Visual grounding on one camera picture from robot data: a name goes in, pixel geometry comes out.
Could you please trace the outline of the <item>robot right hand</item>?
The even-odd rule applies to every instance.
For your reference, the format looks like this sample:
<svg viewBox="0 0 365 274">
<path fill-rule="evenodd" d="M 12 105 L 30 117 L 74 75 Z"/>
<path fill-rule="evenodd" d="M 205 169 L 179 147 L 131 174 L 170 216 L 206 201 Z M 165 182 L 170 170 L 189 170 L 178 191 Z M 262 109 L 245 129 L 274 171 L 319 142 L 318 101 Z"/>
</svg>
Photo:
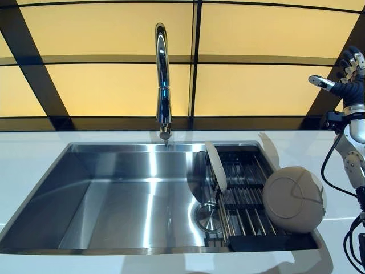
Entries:
<svg viewBox="0 0 365 274">
<path fill-rule="evenodd" d="M 339 82 L 333 82 L 319 75 L 311 75 L 308 81 L 343 100 L 343 107 L 364 105 L 364 55 L 355 46 L 343 52 L 340 60 L 344 75 L 339 74 Z"/>
</svg>

